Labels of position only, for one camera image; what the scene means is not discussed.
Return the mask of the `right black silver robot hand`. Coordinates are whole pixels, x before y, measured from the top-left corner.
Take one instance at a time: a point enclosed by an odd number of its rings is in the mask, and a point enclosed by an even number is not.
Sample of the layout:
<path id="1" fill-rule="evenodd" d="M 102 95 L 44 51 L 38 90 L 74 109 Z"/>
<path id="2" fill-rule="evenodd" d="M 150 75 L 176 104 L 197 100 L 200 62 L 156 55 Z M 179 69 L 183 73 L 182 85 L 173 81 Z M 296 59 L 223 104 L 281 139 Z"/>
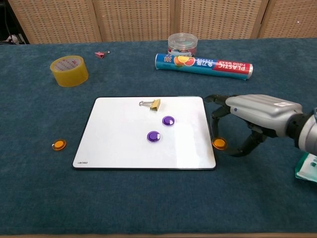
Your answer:
<path id="1" fill-rule="evenodd" d="M 302 112 L 302 105 L 280 98 L 262 95 L 209 95 L 204 98 L 206 103 L 216 103 L 220 107 L 211 114 L 211 133 L 213 143 L 219 139 L 219 120 L 229 114 L 244 120 L 251 134 L 238 148 L 214 148 L 224 151 L 232 157 L 243 157 L 250 154 L 267 137 L 290 137 L 298 147 L 299 135 L 308 119 Z"/>

